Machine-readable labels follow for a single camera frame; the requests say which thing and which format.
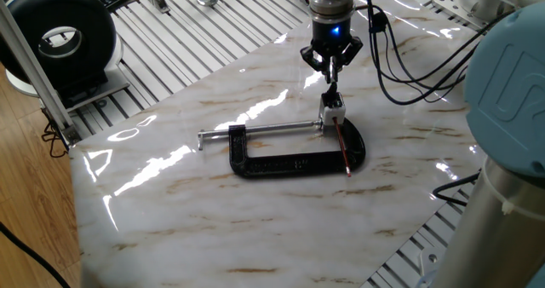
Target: marble surface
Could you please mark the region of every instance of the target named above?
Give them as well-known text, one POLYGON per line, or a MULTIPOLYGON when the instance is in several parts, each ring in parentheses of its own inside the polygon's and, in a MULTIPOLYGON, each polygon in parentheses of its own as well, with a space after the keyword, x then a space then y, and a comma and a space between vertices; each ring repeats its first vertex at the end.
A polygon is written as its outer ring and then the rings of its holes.
MULTIPOLYGON (((473 35, 413 0, 374 3, 392 14, 415 76, 473 35)), ((312 37, 306 23, 70 151, 83 287, 364 283, 442 205, 432 189, 473 174, 484 156, 465 121, 461 86, 433 104, 386 99, 365 15, 353 17, 364 48, 339 76, 347 117, 367 146, 363 169, 352 178, 249 181, 233 175, 227 141, 198 151, 202 129, 317 117, 327 85, 299 55, 312 37)), ((418 95, 387 86, 398 98, 418 95)), ((311 130, 250 141, 250 155, 337 148, 335 137, 311 130)))

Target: metal screw rod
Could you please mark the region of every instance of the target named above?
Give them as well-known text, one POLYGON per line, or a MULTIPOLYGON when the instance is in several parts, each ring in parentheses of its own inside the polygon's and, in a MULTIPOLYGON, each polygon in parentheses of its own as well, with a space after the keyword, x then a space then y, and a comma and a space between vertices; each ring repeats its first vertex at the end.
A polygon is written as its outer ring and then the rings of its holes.
MULTIPOLYGON (((294 130, 298 128, 313 127, 322 125, 322 121, 305 121, 285 124, 273 124, 263 126, 252 126, 246 128, 247 134, 264 132, 264 131, 276 131, 276 130, 294 130)), ((198 132, 198 150, 203 150, 203 141, 205 138, 216 139, 219 137, 225 137, 229 135, 229 130, 201 130, 198 132)))

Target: black c-clamp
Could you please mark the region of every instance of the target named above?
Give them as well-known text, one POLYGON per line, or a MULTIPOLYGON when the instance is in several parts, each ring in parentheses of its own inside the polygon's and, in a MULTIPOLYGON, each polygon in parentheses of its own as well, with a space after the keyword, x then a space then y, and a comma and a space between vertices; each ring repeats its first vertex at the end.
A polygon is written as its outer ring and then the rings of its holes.
MULTIPOLYGON (((365 159, 365 144, 356 127, 344 119, 342 138, 346 144, 348 163, 358 169, 365 159)), ((340 173, 346 169, 341 151, 298 153, 280 156, 249 157, 246 126, 229 127, 229 163, 236 175, 248 178, 274 176, 308 176, 340 173)))

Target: wooden floor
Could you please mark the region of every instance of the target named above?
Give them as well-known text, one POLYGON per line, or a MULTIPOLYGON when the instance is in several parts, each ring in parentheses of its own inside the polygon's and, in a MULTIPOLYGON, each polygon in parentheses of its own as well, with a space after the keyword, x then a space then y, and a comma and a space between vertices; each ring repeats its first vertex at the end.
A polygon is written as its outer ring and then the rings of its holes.
MULTIPOLYGON (((67 156, 51 158, 38 100, 15 91, 0 65, 0 222, 79 287, 79 249, 67 156)), ((62 153, 62 143, 55 143, 62 153)), ((60 287, 0 234, 0 287, 60 287)))

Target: marble veining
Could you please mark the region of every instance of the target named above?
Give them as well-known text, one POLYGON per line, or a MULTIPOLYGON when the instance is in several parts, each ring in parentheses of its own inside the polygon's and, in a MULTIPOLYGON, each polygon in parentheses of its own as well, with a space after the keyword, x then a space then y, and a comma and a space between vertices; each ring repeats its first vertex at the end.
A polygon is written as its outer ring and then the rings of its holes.
MULTIPOLYGON (((391 15, 414 76, 473 35, 413 0, 374 3, 391 15)), ((363 284, 441 206, 432 189, 473 174, 484 156, 465 121, 462 86, 433 104, 386 99, 365 16, 353 17, 364 48, 339 76, 347 117, 367 146, 362 170, 249 181, 232 173, 227 141, 198 151, 199 130, 317 117, 327 85, 300 57, 312 37, 305 23, 70 151, 83 287, 363 284)), ((397 98, 418 95, 387 86, 397 98)), ((337 148, 335 137, 313 130, 250 142, 251 155, 337 148)))

